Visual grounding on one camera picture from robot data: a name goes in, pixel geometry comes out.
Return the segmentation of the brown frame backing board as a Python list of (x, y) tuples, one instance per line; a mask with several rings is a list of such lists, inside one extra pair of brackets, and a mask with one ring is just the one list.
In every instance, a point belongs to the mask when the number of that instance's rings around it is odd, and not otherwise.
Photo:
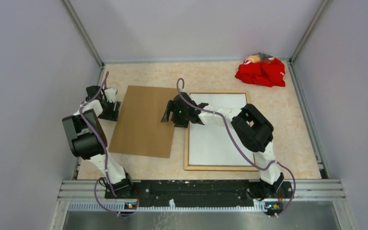
[(108, 150), (112, 153), (169, 158), (174, 125), (163, 123), (174, 88), (129, 85)]

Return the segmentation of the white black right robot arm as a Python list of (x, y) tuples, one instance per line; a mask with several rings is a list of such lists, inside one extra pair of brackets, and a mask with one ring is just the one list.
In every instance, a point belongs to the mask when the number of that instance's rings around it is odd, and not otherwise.
[(259, 170), (260, 187), (267, 197), (275, 197), (284, 185), (281, 168), (287, 167), (276, 161), (273, 150), (274, 127), (252, 104), (241, 108), (226, 108), (197, 104), (192, 97), (180, 92), (167, 103), (161, 122), (172, 121), (175, 127), (187, 128), (189, 123), (225, 127), (238, 153)]

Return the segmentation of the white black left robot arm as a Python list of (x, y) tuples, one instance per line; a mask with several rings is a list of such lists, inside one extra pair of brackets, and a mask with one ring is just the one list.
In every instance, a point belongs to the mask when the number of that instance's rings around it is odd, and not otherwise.
[(129, 173), (107, 151), (107, 139), (99, 120), (117, 121), (120, 101), (117, 89), (90, 86), (87, 97), (74, 114), (62, 119), (72, 154), (95, 165), (104, 175), (106, 198), (132, 198), (134, 185)]

